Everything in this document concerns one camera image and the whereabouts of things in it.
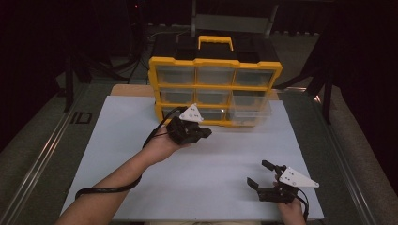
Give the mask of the grey metal stand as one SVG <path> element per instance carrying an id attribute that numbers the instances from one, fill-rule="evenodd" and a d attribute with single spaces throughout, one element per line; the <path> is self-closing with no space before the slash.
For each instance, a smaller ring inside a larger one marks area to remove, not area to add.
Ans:
<path id="1" fill-rule="evenodd" d="M 191 0 L 191 36 L 195 37 L 200 30 L 240 32 L 261 34 L 269 38 L 279 4 L 271 5 L 266 18 L 210 15 L 197 12 L 197 0 Z"/>

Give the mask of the person's right hand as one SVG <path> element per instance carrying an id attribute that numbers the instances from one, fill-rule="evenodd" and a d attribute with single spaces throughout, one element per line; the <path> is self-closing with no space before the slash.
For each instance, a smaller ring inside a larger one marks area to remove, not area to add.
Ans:
<path id="1" fill-rule="evenodd" d="M 294 199 L 289 203 L 278 203 L 278 208 L 283 216 L 301 216 L 302 207 L 301 201 Z"/>

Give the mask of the set of clear drawers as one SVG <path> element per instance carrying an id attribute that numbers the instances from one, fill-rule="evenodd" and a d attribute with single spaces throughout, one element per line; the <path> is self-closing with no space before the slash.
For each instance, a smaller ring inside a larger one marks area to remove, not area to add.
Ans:
<path id="1" fill-rule="evenodd" d="M 207 125 L 232 126 L 226 120 L 234 90 L 269 93 L 271 69 L 232 67 L 156 67 L 151 83 L 156 94 L 155 112 L 160 120 L 178 106 L 196 104 Z M 268 102 L 261 111 L 271 112 Z"/>

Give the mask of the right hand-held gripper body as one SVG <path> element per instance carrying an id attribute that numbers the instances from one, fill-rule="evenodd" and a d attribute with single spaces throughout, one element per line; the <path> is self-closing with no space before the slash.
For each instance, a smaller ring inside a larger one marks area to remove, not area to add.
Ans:
<path id="1" fill-rule="evenodd" d="M 259 187 L 257 194 L 261 202 L 290 203 L 298 197 L 300 188 L 318 188 L 319 184 L 310 177 L 285 165 L 275 165 L 275 187 Z"/>

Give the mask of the clear plastic drawer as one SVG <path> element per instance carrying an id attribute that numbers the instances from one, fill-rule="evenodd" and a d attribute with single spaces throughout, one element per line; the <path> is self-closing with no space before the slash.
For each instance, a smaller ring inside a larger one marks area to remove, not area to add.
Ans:
<path id="1" fill-rule="evenodd" d="M 235 127 L 255 127 L 263 123 L 270 115 L 269 111 L 229 110 L 226 120 Z"/>
<path id="2" fill-rule="evenodd" d="M 265 91 L 234 90 L 231 107 L 237 111 L 261 111 L 268 104 Z"/>

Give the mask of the white table sheet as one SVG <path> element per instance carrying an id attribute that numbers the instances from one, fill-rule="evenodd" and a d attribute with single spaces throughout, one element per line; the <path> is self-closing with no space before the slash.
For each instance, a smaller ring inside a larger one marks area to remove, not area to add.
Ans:
<path id="1" fill-rule="evenodd" d="M 117 220 L 277 220 L 273 202 L 261 202 L 247 184 L 271 186 L 267 160 L 308 172 L 286 109 L 270 103 L 271 115 L 256 127 L 214 127 L 211 135 L 147 169 L 115 214 Z M 136 154 L 158 124 L 151 97 L 108 96 L 66 205 Z"/>

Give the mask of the black stand legs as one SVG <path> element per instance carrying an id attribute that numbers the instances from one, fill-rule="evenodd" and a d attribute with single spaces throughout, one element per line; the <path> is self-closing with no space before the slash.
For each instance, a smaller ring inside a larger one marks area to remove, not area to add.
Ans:
<path id="1" fill-rule="evenodd" d="M 305 93 L 308 96 L 315 97 L 321 90 L 324 90 L 322 117 L 326 123 L 329 124 L 333 80 L 331 61 L 333 59 L 333 55 L 331 53 L 324 53 L 327 49 L 327 40 L 324 35 L 320 35 L 299 75 L 287 80 L 286 82 L 275 85 L 274 88 L 283 90 L 307 78 L 312 78 L 308 86 L 305 88 Z"/>
<path id="2" fill-rule="evenodd" d="M 92 79 L 92 76 L 88 71 L 90 68 L 94 68 L 116 81 L 127 80 L 127 78 L 116 74 L 106 66 L 103 66 L 84 54 L 69 54 L 65 60 L 65 87 L 61 90 L 61 94 L 66 99 L 64 108 L 65 113 L 71 109 L 71 106 L 74 103 L 74 76 L 77 76 L 79 81 L 82 83 L 89 83 Z"/>

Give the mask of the yellow black drawer organizer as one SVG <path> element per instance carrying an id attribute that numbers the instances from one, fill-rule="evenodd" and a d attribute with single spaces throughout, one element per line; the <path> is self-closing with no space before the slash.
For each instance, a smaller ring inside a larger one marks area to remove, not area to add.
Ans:
<path id="1" fill-rule="evenodd" d="M 194 104 L 206 125 L 253 127 L 271 114 L 269 95 L 283 66 L 270 40 L 160 35 L 149 59 L 155 114 Z"/>

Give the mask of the person's left hand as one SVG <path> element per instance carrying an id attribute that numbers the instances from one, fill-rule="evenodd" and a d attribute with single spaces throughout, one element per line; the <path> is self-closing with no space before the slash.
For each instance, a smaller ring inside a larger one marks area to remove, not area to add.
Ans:
<path id="1" fill-rule="evenodd" d="M 143 148 L 142 154 L 147 165 L 154 165 L 170 157 L 175 151 L 187 147 L 186 144 L 176 144 L 168 134 L 152 138 Z"/>

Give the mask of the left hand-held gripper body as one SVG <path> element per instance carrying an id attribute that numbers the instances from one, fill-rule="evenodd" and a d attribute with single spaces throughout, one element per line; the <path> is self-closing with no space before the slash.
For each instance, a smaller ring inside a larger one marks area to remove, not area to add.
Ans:
<path id="1" fill-rule="evenodd" d="M 165 115 L 169 119 L 166 125 L 167 134 L 177 145 L 197 143 L 204 137 L 204 132 L 199 123 L 202 116 L 195 103 L 191 106 L 181 106 L 172 109 Z"/>

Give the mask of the aluminium floor rail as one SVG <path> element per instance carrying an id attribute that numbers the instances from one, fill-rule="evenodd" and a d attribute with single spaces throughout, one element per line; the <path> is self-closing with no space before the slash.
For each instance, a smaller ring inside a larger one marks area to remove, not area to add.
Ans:
<path id="1" fill-rule="evenodd" d="M 67 110 L 53 97 L 0 153 L 0 225 L 12 225 L 61 140 L 88 84 L 74 89 Z"/>
<path id="2" fill-rule="evenodd" d="M 310 97 L 315 107 L 315 113 L 317 120 L 321 123 L 321 127 L 325 130 L 328 138 L 329 145 L 331 147 L 331 153 L 334 155 L 337 166 L 339 167 L 340 173 L 344 179 L 345 186 L 351 196 L 351 200 L 355 205 L 359 214 L 360 220 L 363 225 L 375 225 L 375 217 L 370 211 L 368 203 L 361 191 L 359 183 L 353 174 L 348 161 L 344 155 L 344 149 L 340 145 L 339 140 L 334 132 L 334 129 L 329 125 L 323 116 L 323 101 L 319 96 Z"/>

